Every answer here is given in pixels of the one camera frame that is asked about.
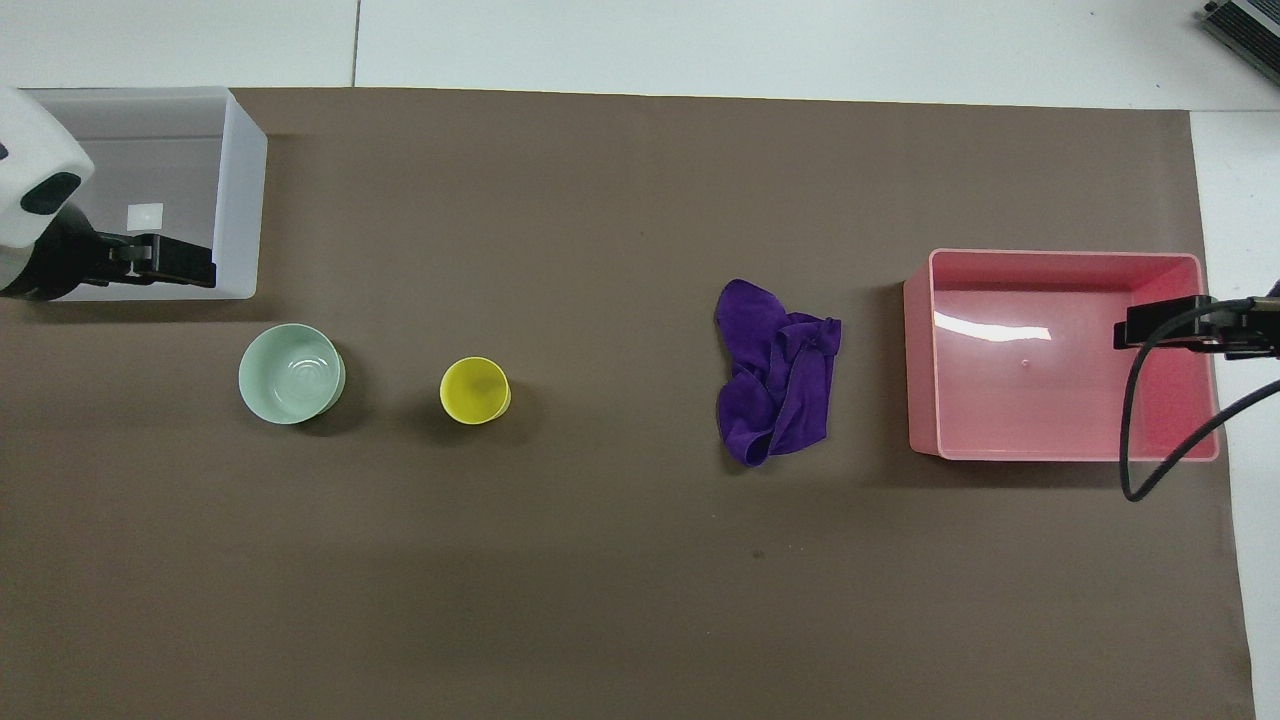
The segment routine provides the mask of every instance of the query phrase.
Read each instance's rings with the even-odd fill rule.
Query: cable
[[[1277,388],[1272,389],[1271,392],[1263,393],[1263,391],[1271,388],[1271,386],[1268,384],[1235,401],[1234,404],[1231,404],[1230,407],[1222,410],[1221,413],[1211,418],[1207,423],[1201,425],[1199,429],[1197,429],[1194,433],[1192,433],[1190,437],[1187,438],[1187,441],[1183,441],[1183,443],[1178,446],[1174,454],[1166,457],[1165,461],[1161,462],[1158,468],[1156,468],[1156,471],[1152,473],[1151,477],[1148,477],[1142,483],[1142,486],[1138,487],[1137,491],[1132,488],[1129,480],[1129,424],[1133,420],[1133,400],[1134,395],[1138,391],[1138,375],[1142,373],[1142,364],[1147,361],[1147,355],[1149,355],[1151,351],[1169,336],[1169,333],[1178,329],[1184,323],[1188,323],[1203,315],[1208,315],[1211,313],[1217,313],[1220,310],[1230,310],[1233,313],[1240,313],[1253,307],[1253,304],[1254,302],[1251,299],[1222,300],[1219,302],[1210,302],[1208,305],[1204,305],[1202,307],[1187,310],[1185,313],[1179,313],[1178,315],[1174,315],[1172,318],[1165,320],[1160,327],[1157,327],[1151,333],[1151,336],[1147,337],[1147,341],[1142,343],[1142,347],[1138,348],[1138,355],[1133,359],[1133,366],[1129,369],[1129,379],[1125,382],[1124,409],[1120,413],[1120,489],[1124,491],[1124,497],[1129,502],[1138,502],[1143,497],[1147,497],[1147,493],[1149,493],[1152,488],[1156,487],[1156,483],[1158,483],[1160,479],[1165,477],[1165,473],[1167,473],[1170,468],[1172,468],[1179,460],[1181,460],[1183,455],[1187,455],[1187,452],[1189,452],[1190,448],[1194,447],[1197,442],[1207,437],[1208,433],[1213,432],[1215,428],[1225,423],[1231,416],[1252,406],[1253,404],[1263,400],[1265,397],[1270,397],[1271,395],[1280,392],[1280,380],[1277,380],[1276,383],[1272,383],[1276,384]],[[1263,395],[1261,395],[1260,397],[1253,397],[1258,393]],[[1201,434],[1197,438],[1196,436],[1199,434],[1201,430],[1203,430],[1203,434]],[[1187,442],[1192,441],[1192,438],[1196,439],[1190,442],[1190,445],[1187,445]]]

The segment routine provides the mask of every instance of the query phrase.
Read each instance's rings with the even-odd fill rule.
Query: purple cloth
[[[721,292],[716,324],[733,359],[717,402],[728,454],[755,468],[827,437],[840,320],[787,313],[773,293],[736,279]]]

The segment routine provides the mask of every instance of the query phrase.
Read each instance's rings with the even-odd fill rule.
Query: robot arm
[[[0,296],[54,300],[81,283],[214,287],[212,251],[157,233],[99,233],[68,202],[93,161],[38,102],[0,87]]]

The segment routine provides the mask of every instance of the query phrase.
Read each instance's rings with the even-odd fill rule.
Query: green bowl
[[[278,425],[292,425],[333,407],[347,383],[342,356],[323,332],[291,323],[257,336],[241,359],[244,405]]]

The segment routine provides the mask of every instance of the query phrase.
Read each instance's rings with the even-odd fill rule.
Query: pink plastic tray
[[[911,447],[948,460],[1115,461],[1135,350],[1130,305],[1203,293],[1193,255],[934,250],[906,281]],[[1215,413],[1210,359],[1156,350],[1134,404],[1134,460],[1164,459]],[[1188,460],[1217,456],[1217,433]]]

